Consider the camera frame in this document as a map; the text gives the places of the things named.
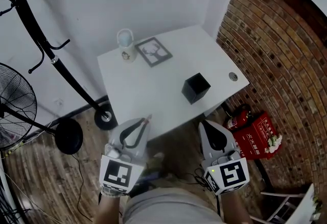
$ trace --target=wooden floor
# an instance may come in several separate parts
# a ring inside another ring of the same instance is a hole
[[[109,138],[109,132],[99,130],[94,123],[94,110],[89,109],[76,119],[84,133],[82,148],[76,154],[80,160],[84,177],[84,186],[80,200],[80,209],[93,219],[98,204],[100,160],[104,145]],[[201,117],[178,127],[177,129],[148,143],[150,156],[157,152],[165,155],[163,166],[167,171],[177,173],[180,178],[185,177],[188,182],[194,182],[192,177],[182,173],[193,173],[202,161],[200,140],[197,126]],[[209,119],[222,122],[217,111]],[[81,176],[77,161],[69,155],[61,153],[55,145],[54,138],[49,134],[42,134],[36,140],[24,145],[12,153],[4,163],[8,175],[17,183],[29,199],[35,202],[47,214],[63,223],[90,223],[77,210]],[[264,189],[261,176],[254,163],[249,162],[251,182],[240,191],[245,200],[248,211],[255,216],[262,217],[260,205],[262,198],[260,190]],[[203,190],[198,185],[187,185],[175,181],[176,186],[188,189],[215,207],[214,195]],[[30,223],[52,223],[27,198],[14,189],[21,206],[30,210],[26,216]]]

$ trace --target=electric fan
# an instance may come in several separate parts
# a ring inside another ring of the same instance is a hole
[[[20,142],[36,126],[55,136],[65,154],[76,153],[83,143],[83,132],[73,119],[63,119],[55,130],[35,122],[37,102],[32,86],[17,71],[0,63],[0,149]]]

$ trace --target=black box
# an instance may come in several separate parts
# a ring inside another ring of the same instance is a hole
[[[211,85],[205,80],[205,78],[200,73],[197,73],[185,80],[182,93],[186,99],[188,99],[190,104],[193,104],[204,97],[210,87]]]

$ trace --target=red box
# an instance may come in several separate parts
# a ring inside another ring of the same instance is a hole
[[[262,113],[250,126],[233,133],[236,145],[241,150],[241,156],[247,160],[271,158],[274,153],[265,153],[268,139],[277,135],[267,113]]]

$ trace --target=coat rack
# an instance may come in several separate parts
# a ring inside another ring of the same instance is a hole
[[[113,116],[113,111],[110,104],[104,104],[99,106],[81,87],[81,85],[75,80],[71,73],[67,70],[64,64],[61,62],[59,57],[53,53],[52,50],[60,50],[65,47],[70,40],[68,39],[61,46],[54,47],[46,39],[40,26],[38,25],[33,12],[27,2],[27,0],[9,0],[11,2],[10,8],[0,12],[0,16],[8,13],[13,8],[16,9],[21,21],[23,22],[26,30],[32,37],[33,41],[41,51],[41,61],[31,68],[28,72],[32,73],[37,69],[44,61],[44,53],[50,58],[51,63],[57,69],[57,71],[65,78],[65,80],[85,99],[95,110],[95,122],[96,125],[102,130],[111,130],[116,125],[116,119]]]

